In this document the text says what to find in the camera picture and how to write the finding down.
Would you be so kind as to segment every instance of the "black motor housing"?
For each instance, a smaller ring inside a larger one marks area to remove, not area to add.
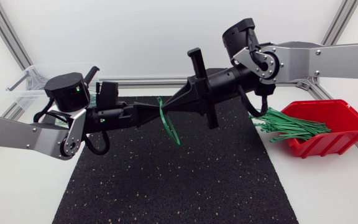
[[[78,72],[51,78],[44,90],[47,96],[55,99],[61,112],[74,112],[86,108],[90,103],[90,93],[82,74]]]

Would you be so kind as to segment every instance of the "black handle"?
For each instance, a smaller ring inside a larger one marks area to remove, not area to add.
[[[194,67],[194,72],[196,73],[196,77],[207,78],[201,50],[197,47],[193,50],[189,50],[187,52],[187,55],[191,58],[191,61],[193,62],[193,67]]]
[[[92,80],[92,78],[94,77],[94,75],[96,74],[96,72],[98,72],[99,70],[100,70],[100,69],[99,69],[98,67],[93,66],[93,67],[91,68],[91,70],[88,72],[88,74],[85,76],[84,82],[89,85],[90,82],[91,82],[91,80]]]

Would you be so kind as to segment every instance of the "zip tie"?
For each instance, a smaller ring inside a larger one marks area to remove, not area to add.
[[[161,116],[161,120],[162,120],[162,123],[165,127],[165,129],[167,130],[167,133],[168,135],[170,136],[170,138],[172,139],[172,141],[180,146],[180,140],[179,140],[179,137],[178,137],[178,134],[177,132],[175,131],[175,128],[173,127],[173,124],[172,124],[172,121],[171,119],[169,118],[169,116],[167,114],[164,114],[163,111],[162,111],[162,99],[161,97],[157,97],[157,101],[158,103],[160,104],[160,116]]]

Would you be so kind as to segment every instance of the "black cable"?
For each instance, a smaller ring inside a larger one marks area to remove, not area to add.
[[[54,118],[57,118],[57,119],[59,119],[60,121],[63,121],[64,123],[67,123],[67,120],[61,118],[61,117],[58,116],[58,115],[55,115],[55,114],[49,113],[49,112],[46,112],[45,114],[47,114],[47,115],[49,115],[49,116],[53,116]]]
[[[241,102],[244,105],[244,107],[247,109],[247,111],[254,117],[260,117],[266,114],[267,112],[267,95],[263,95],[262,96],[262,108],[259,111],[257,111],[254,106],[252,106],[251,102],[249,101],[246,93],[244,92],[244,90],[242,89],[242,86],[238,86],[237,87],[238,92],[240,93],[241,96]]]
[[[262,70],[266,69],[266,66],[258,58],[256,51],[260,49],[258,45],[255,45],[254,36],[250,34],[249,29],[246,30],[246,45],[248,46],[249,54],[252,61],[259,66]]]
[[[45,106],[45,108],[44,108],[42,111],[40,111],[40,112],[38,112],[38,113],[36,113],[36,114],[34,115],[33,122],[38,123],[39,119],[40,119],[45,113],[48,112],[49,108],[53,105],[53,102],[54,102],[54,101],[55,101],[55,99],[49,98],[49,102],[48,102],[48,104]]]
[[[93,152],[94,154],[98,155],[98,156],[103,156],[105,155],[109,149],[110,149],[110,140],[109,140],[109,136],[107,135],[106,131],[102,131],[102,135],[103,135],[103,140],[104,140],[104,149],[103,150],[97,150],[91,140],[84,134],[83,139],[85,140],[85,144],[86,146],[90,149],[91,152]]]

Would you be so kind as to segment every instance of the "red plastic bin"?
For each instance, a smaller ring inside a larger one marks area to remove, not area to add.
[[[304,141],[286,139],[294,155],[343,154],[358,141],[358,112],[343,100],[295,101],[282,113],[300,119],[326,123],[331,133],[319,134]]]

